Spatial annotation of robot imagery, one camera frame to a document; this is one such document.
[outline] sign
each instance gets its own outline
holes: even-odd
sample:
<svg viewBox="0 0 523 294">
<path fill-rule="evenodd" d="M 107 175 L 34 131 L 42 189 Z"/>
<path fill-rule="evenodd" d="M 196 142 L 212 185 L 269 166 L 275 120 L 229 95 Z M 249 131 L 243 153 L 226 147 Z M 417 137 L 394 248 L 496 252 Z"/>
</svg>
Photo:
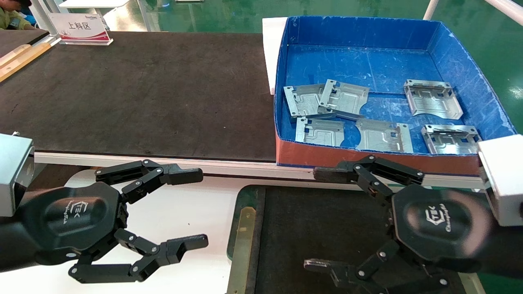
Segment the sign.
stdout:
<svg viewBox="0 0 523 294">
<path fill-rule="evenodd" d="M 49 13 L 48 16 L 65 44 L 109 45 L 112 43 L 98 14 Z"/>
</svg>

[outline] stamped metal plate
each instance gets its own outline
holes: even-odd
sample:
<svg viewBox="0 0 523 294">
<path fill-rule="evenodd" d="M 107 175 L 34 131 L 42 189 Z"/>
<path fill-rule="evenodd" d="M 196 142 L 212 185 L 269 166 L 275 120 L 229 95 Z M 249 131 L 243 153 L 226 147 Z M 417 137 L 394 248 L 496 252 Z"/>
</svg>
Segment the stamped metal plate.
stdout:
<svg viewBox="0 0 523 294">
<path fill-rule="evenodd" d="M 447 119 L 459 119 L 463 110 L 449 83 L 407 80 L 403 85 L 413 116 L 431 114 Z"/>
<path fill-rule="evenodd" d="M 476 154 L 481 141 L 475 126 L 425 125 L 422 135 L 431 154 Z"/>
<path fill-rule="evenodd" d="M 296 142 L 339 147 L 345 139 L 342 121 L 298 118 Z"/>
<path fill-rule="evenodd" d="M 358 119 L 361 141 L 357 149 L 413 153 L 411 133 L 406 123 Z"/>
<path fill-rule="evenodd" d="M 339 86 L 337 84 L 335 80 L 327 80 L 318 112 L 327 113 L 332 109 L 358 115 L 361 107 L 367 103 L 370 88 L 346 83 L 339 83 Z"/>
<path fill-rule="evenodd" d="M 283 88 L 291 118 L 317 115 L 325 85 L 287 86 Z"/>
</svg>

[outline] person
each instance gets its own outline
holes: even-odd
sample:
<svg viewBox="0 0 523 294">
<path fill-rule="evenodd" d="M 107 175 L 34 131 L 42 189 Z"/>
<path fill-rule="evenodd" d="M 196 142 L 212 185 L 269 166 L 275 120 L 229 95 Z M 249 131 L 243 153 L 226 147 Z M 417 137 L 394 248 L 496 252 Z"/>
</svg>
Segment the person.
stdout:
<svg viewBox="0 0 523 294">
<path fill-rule="evenodd" d="M 35 30 L 17 10 L 31 6 L 31 0 L 0 0 L 0 30 Z"/>
</svg>

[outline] white pipe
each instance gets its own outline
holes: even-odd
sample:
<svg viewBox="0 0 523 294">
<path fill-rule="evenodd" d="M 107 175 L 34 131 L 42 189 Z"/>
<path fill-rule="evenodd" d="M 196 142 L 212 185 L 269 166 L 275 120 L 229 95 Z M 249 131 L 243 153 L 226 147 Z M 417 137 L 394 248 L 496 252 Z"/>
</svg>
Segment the white pipe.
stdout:
<svg viewBox="0 0 523 294">
<path fill-rule="evenodd" d="M 432 15 L 434 14 L 434 11 L 436 10 L 436 6 L 438 6 L 439 0 L 430 0 L 427 11 L 425 11 L 425 16 L 423 16 L 424 20 L 430 20 L 432 18 Z"/>
<path fill-rule="evenodd" d="M 511 0 L 485 0 L 506 16 L 523 26 L 523 7 Z"/>
</svg>

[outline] wooden strip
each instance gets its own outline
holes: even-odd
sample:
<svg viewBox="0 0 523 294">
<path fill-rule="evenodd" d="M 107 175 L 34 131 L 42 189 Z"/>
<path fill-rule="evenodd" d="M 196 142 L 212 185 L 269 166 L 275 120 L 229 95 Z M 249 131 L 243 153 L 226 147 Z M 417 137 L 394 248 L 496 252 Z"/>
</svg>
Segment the wooden strip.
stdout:
<svg viewBox="0 0 523 294">
<path fill-rule="evenodd" d="M 31 45 L 27 45 L 27 44 L 20 45 L 15 50 L 13 50 L 13 51 L 9 52 L 8 54 L 2 56 L 2 58 L 0 58 L 0 69 L 3 68 L 4 65 L 6 65 L 7 63 L 13 61 L 13 59 L 15 59 L 18 56 L 20 56 L 22 53 L 24 53 L 29 48 L 31 48 Z"/>
<path fill-rule="evenodd" d="M 255 218 L 256 210 L 252 207 L 245 207 L 240 212 L 227 294 L 245 294 Z"/>
<path fill-rule="evenodd" d="M 49 43 L 41 43 L 25 51 L 22 55 L 18 56 L 0 69 L 0 82 L 16 73 L 19 69 L 29 64 L 29 62 L 33 61 L 38 56 L 42 55 L 44 52 L 49 50 L 49 48 L 51 48 Z"/>
</svg>

